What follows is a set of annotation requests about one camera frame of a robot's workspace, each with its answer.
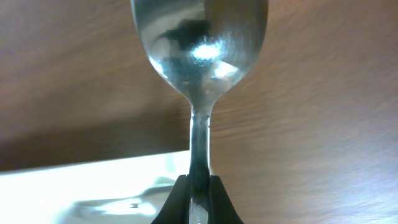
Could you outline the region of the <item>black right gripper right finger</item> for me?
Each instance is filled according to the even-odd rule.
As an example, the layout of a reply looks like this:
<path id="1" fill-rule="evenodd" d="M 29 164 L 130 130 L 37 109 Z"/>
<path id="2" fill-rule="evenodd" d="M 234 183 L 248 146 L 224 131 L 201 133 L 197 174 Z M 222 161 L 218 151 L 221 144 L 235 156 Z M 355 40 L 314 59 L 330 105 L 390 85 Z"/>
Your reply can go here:
<path id="1" fill-rule="evenodd" d="M 219 176 L 210 176 L 209 201 L 209 224 L 244 224 Z"/>

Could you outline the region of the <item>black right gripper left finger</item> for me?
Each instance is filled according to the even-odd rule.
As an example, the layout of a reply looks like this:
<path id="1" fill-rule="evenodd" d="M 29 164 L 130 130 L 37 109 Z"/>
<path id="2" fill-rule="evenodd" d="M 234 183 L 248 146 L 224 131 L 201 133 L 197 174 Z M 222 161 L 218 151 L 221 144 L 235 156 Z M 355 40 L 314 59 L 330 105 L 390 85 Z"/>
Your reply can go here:
<path id="1" fill-rule="evenodd" d="M 151 224 L 188 224 L 190 187 L 187 175 L 180 175 L 159 214 Z"/>

